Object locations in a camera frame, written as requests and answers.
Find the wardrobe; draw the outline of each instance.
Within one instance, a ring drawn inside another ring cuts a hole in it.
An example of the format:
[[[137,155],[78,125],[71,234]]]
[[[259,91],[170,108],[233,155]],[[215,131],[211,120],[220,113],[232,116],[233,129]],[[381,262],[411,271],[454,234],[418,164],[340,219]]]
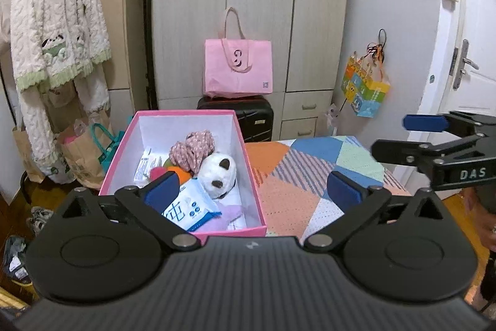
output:
[[[312,137],[330,105],[346,0],[152,0],[155,86],[161,109],[195,109],[203,90],[204,42],[234,6],[249,39],[272,42],[273,139]],[[239,38],[230,14],[227,37]]]

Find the black suitcase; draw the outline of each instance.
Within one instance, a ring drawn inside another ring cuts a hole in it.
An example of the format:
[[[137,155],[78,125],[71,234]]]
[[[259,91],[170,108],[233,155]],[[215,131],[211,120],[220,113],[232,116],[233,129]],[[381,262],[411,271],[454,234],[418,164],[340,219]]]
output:
[[[198,110],[234,110],[245,142],[267,142],[272,139],[274,111],[262,96],[243,99],[203,97]]]

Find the person's hand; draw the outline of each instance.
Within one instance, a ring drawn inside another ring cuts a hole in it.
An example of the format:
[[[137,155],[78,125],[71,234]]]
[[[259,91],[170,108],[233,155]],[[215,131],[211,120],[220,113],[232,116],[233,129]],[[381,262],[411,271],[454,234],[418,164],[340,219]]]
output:
[[[474,188],[464,189],[461,194],[465,203],[467,212],[473,214],[474,226],[480,243],[496,252],[496,215],[489,213],[480,203]]]

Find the white fluffy cardigan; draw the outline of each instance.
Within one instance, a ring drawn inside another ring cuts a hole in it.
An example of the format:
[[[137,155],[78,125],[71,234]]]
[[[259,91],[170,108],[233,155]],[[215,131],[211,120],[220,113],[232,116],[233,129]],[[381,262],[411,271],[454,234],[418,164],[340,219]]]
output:
[[[108,108],[101,63],[111,54],[100,0],[12,0],[11,52],[33,157],[49,166],[58,154],[40,90],[74,80],[87,113]]]

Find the panda ear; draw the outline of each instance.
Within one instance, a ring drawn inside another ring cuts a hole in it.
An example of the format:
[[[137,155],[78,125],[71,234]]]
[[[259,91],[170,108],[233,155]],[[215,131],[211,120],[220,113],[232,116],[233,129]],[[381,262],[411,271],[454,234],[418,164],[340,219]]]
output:
[[[229,163],[229,159],[222,159],[219,163],[219,166],[225,168],[226,170],[229,170],[230,165],[231,163]]]

